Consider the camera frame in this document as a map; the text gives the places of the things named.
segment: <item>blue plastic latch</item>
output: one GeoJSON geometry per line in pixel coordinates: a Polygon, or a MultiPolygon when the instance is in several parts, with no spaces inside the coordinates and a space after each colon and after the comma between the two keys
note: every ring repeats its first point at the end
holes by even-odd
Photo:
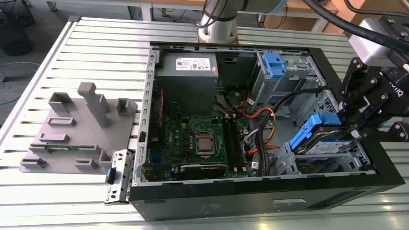
{"type": "Polygon", "coordinates": [[[281,78],[285,75],[285,61],[278,53],[263,53],[263,62],[271,78],[281,78]]]}
{"type": "Polygon", "coordinates": [[[311,130],[315,125],[341,125],[341,120],[337,114],[331,113],[314,113],[307,118],[305,124],[302,125],[298,133],[289,141],[289,146],[291,150],[298,146],[298,144],[311,137],[311,130]]]}

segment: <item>side panel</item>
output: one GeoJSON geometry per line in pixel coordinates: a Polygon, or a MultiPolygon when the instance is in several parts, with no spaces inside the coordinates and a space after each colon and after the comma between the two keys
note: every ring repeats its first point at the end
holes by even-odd
{"type": "Polygon", "coordinates": [[[370,193],[375,187],[138,200],[132,205],[146,221],[254,215],[322,209],[370,193]]]}

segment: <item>metal table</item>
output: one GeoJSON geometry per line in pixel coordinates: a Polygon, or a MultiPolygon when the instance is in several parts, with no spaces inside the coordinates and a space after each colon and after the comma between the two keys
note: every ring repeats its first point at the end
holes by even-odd
{"type": "MultiPolygon", "coordinates": [[[[202,3],[197,4],[197,1],[190,3],[172,3],[172,1],[162,1],[162,0],[144,0],[144,1],[136,1],[136,0],[53,0],[46,1],[48,7],[52,11],[57,10],[57,2],[70,2],[70,3],[86,3],[86,4],[104,4],[104,5],[117,5],[117,6],[126,6],[130,14],[130,18],[134,19],[134,7],[141,8],[141,17],[144,21],[150,22],[153,18],[152,10],[153,8],[169,8],[169,9],[181,9],[181,10],[193,10],[193,11],[201,11],[204,9],[202,3]]],[[[246,13],[253,14],[256,16],[254,12],[246,12],[246,11],[238,11],[238,13],[246,13]]],[[[267,13],[261,14],[258,18],[263,18],[265,15],[277,15],[282,16],[283,9],[281,12],[277,13],[267,13]]],[[[311,32],[322,32],[325,29],[325,26],[327,25],[327,21],[315,14],[315,12],[305,12],[305,11],[287,11],[287,17],[295,17],[295,18],[313,18],[317,19],[314,26],[311,28],[311,32]]]]}
{"type": "MultiPolygon", "coordinates": [[[[149,41],[194,42],[189,24],[81,18],[68,22],[0,132],[0,227],[84,229],[407,229],[409,185],[365,196],[321,211],[257,216],[145,222],[132,205],[104,206],[104,175],[33,174],[17,169],[45,119],[53,92],[78,97],[76,88],[92,81],[106,98],[140,103],[149,41]]],[[[238,28],[241,44],[310,46],[323,50],[342,78],[354,51],[345,36],[238,28]]],[[[129,147],[136,146],[138,119],[129,147]]],[[[409,145],[383,143],[409,183],[409,145]]]]}

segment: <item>expansion slot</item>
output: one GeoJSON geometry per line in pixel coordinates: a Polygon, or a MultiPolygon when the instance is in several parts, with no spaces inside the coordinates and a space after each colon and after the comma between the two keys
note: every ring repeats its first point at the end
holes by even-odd
{"type": "Polygon", "coordinates": [[[241,157],[237,125],[233,118],[222,119],[222,132],[229,170],[234,172],[245,171],[246,168],[244,166],[241,157]]]}

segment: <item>circuit board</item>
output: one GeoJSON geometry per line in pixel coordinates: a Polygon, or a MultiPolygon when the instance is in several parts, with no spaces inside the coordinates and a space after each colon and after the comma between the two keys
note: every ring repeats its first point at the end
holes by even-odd
{"type": "MultiPolygon", "coordinates": [[[[225,165],[226,171],[222,178],[252,176],[252,172],[246,169],[244,150],[240,143],[240,154],[245,169],[229,167],[232,159],[225,146],[225,127],[222,126],[224,118],[221,116],[168,116],[165,117],[165,128],[162,143],[154,143],[148,149],[149,164],[145,168],[154,174],[156,181],[166,181],[177,179],[174,171],[182,165],[209,164],[225,165]],[[200,155],[198,140],[212,140],[209,142],[214,146],[214,151],[202,152],[200,155]]],[[[242,139],[246,132],[248,121],[244,118],[234,119],[237,128],[237,140],[242,139]]]]}

